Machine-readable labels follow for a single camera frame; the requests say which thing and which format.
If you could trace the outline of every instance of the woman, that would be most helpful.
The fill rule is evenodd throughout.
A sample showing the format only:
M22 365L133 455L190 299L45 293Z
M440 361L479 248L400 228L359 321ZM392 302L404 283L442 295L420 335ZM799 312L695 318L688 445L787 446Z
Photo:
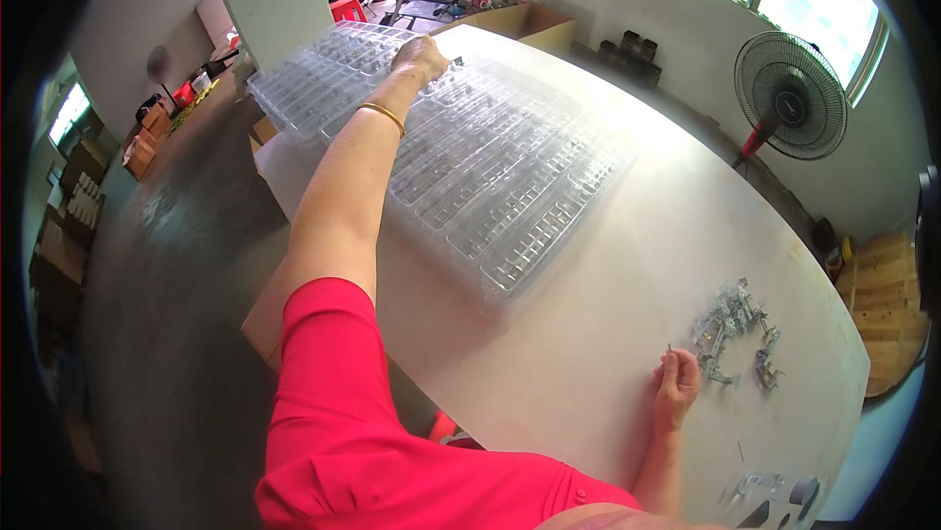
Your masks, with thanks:
M685 350L665 354L654 371L653 441L633 495L547 456L453 448L399 424L373 308L375 242L408 107L447 67L428 36L406 43L330 145L297 210L284 264L297 289L284 307L266 475L255 493L265 524L685 526L676 518L679 429L699 385Z

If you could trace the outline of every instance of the gold bangle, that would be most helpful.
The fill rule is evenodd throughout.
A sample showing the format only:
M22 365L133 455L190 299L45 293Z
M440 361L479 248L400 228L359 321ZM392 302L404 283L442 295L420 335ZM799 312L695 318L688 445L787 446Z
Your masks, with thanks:
M385 114L386 117L388 117L390 120L392 120L393 122L395 122L395 125L399 126L399 132L401 132L401 135L399 136L399 139L402 139L403 137L406 136L406 126L405 126L405 124L402 124L402 122L400 122L399 119L398 119L397 117L395 117L395 114L394 114L393 112L389 111L388 109L385 109L384 107L381 107L381 106L375 104L374 102L365 102L365 103L363 103L362 105L360 105L359 107L357 107L357 109L362 109L362 108L364 108L364 107L365 107L366 109L371 109L372 111L378 111L379 113Z

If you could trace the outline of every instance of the red shirt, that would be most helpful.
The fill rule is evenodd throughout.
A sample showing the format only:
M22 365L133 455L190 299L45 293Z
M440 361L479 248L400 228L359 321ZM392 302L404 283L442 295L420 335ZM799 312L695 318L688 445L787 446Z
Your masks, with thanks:
M625 490L541 454L454 448L399 424L375 310L319 278L284 307L282 367L255 490L269 528L522 528Z

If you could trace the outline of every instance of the clear plastic tray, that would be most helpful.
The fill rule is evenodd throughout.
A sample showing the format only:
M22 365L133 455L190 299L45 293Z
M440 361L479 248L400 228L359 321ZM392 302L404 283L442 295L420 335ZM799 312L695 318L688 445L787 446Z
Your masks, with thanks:
M295 139L329 143L416 35L340 22L248 86ZM485 297L516 299L633 159L629 136L595 119L532 77L460 58L409 109L389 212Z

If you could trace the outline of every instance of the hand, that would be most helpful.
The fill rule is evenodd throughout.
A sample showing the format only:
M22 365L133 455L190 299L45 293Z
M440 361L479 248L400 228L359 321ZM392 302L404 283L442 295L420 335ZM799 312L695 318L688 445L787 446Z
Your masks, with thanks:
M653 371L654 381L660 383L653 400L654 432L678 432L699 393L699 364L692 352L682 348L665 352L660 361Z
M421 88L439 78L451 62L441 55L431 36L418 36L404 43L393 58L393 71L416 73Z

